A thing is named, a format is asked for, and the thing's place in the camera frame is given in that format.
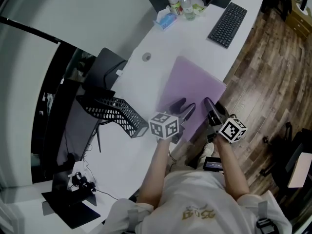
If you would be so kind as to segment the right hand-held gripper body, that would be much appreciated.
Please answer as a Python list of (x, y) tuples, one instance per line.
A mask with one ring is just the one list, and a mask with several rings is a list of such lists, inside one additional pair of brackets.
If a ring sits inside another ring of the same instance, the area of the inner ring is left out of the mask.
[(242, 138), (247, 129), (247, 126), (237, 118), (229, 117), (225, 121), (217, 117), (209, 118), (207, 142), (211, 143), (217, 135), (221, 135), (230, 143), (234, 143)]

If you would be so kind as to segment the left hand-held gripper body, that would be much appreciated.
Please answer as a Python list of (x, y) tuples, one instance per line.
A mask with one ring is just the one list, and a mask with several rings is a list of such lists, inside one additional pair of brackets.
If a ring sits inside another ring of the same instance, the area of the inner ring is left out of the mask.
[(155, 112), (148, 123), (152, 135), (163, 140), (170, 138), (171, 143), (178, 144), (183, 135), (183, 124), (186, 120), (186, 114)]

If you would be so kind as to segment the black mesh file rack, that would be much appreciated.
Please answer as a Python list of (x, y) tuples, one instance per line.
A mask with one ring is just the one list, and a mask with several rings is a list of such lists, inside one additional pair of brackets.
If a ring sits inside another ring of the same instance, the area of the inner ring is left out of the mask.
[(76, 100), (84, 111), (94, 118), (118, 124), (130, 138), (143, 136), (149, 126), (124, 99), (114, 97), (115, 92), (96, 86), (84, 86), (83, 95)]

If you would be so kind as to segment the person's right forearm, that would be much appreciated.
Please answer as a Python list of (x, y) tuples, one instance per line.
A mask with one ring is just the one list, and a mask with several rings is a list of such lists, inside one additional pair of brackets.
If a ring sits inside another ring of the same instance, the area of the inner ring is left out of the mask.
[(214, 139), (214, 145), (221, 159), (226, 192), (237, 201), (241, 196), (250, 193), (247, 180), (227, 139), (217, 135)]

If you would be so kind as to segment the person's left forearm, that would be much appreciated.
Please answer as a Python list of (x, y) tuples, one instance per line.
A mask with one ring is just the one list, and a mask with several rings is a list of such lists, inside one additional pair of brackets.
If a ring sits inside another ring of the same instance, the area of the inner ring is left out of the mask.
[(157, 143), (147, 174), (139, 189), (137, 203), (145, 203), (156, 209), (159, 205), (171, 139), (161, 139)]

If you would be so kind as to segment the blue tissue pack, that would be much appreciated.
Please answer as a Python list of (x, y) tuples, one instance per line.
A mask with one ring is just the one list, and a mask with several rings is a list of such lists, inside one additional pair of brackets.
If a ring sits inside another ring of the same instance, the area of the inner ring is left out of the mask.
[(158, 12), (154, 25), (162, 31), (167, 30), (177, 20), (177, 15), (171, 11), (169, 6)]

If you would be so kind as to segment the black screen device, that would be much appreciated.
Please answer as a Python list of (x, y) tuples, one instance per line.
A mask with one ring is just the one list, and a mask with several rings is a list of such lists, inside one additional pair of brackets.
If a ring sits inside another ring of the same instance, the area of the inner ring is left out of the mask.
[(210, 172), (223, 171), (221, 159), (219, 157), (207, 156), (205, 158), (203, 170)]

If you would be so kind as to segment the black chair with headrest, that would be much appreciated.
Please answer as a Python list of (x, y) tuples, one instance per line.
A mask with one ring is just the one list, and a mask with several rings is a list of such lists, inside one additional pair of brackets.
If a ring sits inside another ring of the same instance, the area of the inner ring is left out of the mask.
[(312, 154), (312, 151), (308, 150), (312, 148), (312, 131), (303, 128), (295, 136), (292, 136), (292, 124), (287, 122), (285, 126), (284, 137), (277, 136), (269, 140), (265, 136), (262, 139), (272, 153), (272, 161), (268, 167), (260, 171), (260, 174), (264, 177), (272, 176), (278, 187), (277, 201), (281, 201), (285, 196), (290, 197), (294, 194), (295, 189), (289, 188), (288, 183), (290, 182), (295, 164), (302, 152)]

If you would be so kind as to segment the black monitor stand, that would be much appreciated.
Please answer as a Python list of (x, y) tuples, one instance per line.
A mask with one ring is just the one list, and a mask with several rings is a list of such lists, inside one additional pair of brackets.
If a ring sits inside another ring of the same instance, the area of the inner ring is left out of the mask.
[(99, 127), (102, 126), (102, 125), (106, 125), (106, 124), (109, 124), (111, 122), (114, 122), (113, 120), (107, 120), (107, 121), (102, 121), (102, 122), (99, 122), (97, 124), (97, 127), (96, 127), (96, 135), (97, 135), (97, 143), (98, 143), (98, 148), (99, 148), (99, 152), (101, 153), (101, 143), (100, 143), (100, 134), (99, 134)]

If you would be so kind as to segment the person's white shirt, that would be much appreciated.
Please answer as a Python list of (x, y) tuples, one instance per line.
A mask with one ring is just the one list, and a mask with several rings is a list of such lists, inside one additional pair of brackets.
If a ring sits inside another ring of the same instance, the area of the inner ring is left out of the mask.
[(261, 202), (267, 202), (266, 215), (279, 234), (292, 234), (271, 192), (246, 194), (236, 201), (224, 186), (220, 173), (172, 172), (165, 178), (156, 209), (120, 199), (112, 205), (101, 234), (259, 234)]

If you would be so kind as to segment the black keyboard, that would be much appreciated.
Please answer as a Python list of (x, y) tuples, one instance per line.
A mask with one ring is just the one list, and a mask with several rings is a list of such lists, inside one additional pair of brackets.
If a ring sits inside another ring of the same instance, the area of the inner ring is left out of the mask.
[(228, 48), (246, 14), (246, 9), (230, 2), (212, 31), (207, 36), (207, 39)]

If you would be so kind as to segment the white power strip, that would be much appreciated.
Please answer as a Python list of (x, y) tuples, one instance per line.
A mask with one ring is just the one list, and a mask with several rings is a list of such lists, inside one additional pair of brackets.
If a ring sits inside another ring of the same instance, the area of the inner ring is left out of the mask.
[(74, 163), (71, 177), (74, 177), (74, 176), (80, 176), (80, 177), (85, 176), (84, 161), (77, 161)]

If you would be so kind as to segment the clear plastic bottle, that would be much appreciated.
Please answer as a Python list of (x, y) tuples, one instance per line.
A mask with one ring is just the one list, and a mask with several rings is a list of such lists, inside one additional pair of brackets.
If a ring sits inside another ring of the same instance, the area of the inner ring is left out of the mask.
[(194, 20), (195, 13), (193, 10), (193, 5), (190, 0), (180, 0), (181, 7), (183, 9), (184, 16), (187, 20)]

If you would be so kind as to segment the yellow label plastic bottle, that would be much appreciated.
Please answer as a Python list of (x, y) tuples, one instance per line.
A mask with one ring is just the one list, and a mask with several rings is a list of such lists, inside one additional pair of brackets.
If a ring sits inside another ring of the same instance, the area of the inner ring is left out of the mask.
[(170, 7), (171, 7), (171, 11), (180, 16), (183, 14), (183, 9), (181, 7), (181, 3), (180, 0), (168, 0)]

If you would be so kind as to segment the wooden drawer cabinet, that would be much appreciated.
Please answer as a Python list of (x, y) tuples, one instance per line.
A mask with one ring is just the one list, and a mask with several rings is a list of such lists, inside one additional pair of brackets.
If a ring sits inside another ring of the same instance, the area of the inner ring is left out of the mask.
[(285, 22), (303, 41), (306, 41), (312, 33), (312, 17), (309, 13), (304, 14), (300, 10), (297, 1), (300, 2), (300, 0), (291, 0), (291, 12), (288, 12)]

